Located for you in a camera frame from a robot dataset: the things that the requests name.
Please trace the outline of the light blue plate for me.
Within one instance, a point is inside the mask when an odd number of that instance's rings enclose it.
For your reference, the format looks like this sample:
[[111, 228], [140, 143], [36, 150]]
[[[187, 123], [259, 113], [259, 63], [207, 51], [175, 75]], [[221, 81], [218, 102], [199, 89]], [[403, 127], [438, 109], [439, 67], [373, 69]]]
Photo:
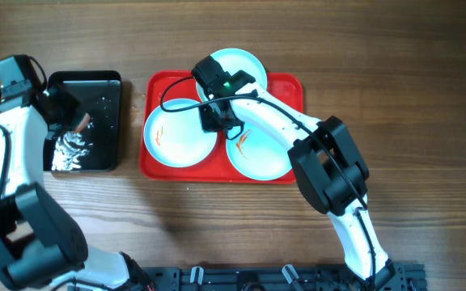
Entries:
[[259, 87], [265, 90], [268, 89], [268, 76], [265, 67], [250, 52], [240, 48], [223, 48], [201, 59], [194, 68], [196, 69], [200, 65], [207, 65], [210, 58], [213, 58], [221, 66], [224, 73], [229, 73], [230, 76], [233, 76], [242, 70], [254, 77], [254, 83], [257, 83]]
[[165, 101], [147, 117], [143, 141], [148, 153], [168, 167], [190, 167], [202, 162], [214, 149], [217, 133], [206, 133], [201, 127], [198, 108], [181, 108], [199, 104], [195, 99]]
[[287, 151], [254, 125], [245, 124], [236, 139], [226, 140], [226, 152], [231, 165], [249, 179], [275, 180], [291, 170]]

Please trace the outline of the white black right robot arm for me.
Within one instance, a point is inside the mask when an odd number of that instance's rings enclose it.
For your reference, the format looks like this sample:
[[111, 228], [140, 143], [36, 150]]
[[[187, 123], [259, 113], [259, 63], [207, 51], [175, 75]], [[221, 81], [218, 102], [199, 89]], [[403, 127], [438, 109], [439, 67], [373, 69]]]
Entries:
[[257, 82], [221, 81], [202, 87], [206, 105], [262, 130], [287, 152], [299, 191], [331, 220], [348, 269], [369, 289], [393, 277], [368, 209], [369, 169], [349, 130], [335, 116], [322, 121], [298, 112]]

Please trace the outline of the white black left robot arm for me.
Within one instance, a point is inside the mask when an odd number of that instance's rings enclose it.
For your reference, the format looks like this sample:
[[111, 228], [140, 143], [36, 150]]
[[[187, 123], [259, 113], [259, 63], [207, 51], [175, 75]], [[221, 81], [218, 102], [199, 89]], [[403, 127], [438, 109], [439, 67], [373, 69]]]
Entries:
[[84, 113], [60, 89], [6, 88], [0, 99], [0, 281], [9, 290], [151, 290], [153, 280], [125, 253], [90, 248], [75, 220], [47, 193], [43, 149], [51, 131]]

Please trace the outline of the green white sponge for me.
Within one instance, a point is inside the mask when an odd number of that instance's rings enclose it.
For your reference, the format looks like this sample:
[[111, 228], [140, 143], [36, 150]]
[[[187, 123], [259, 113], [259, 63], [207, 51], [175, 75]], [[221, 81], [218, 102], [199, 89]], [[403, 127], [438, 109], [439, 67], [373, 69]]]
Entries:
[[78, 125], [74, 128], [74, 133], [81, 133], [89, 124], [91, 116], [88, 113], [85, 113], [83, 118], [80, 120]]

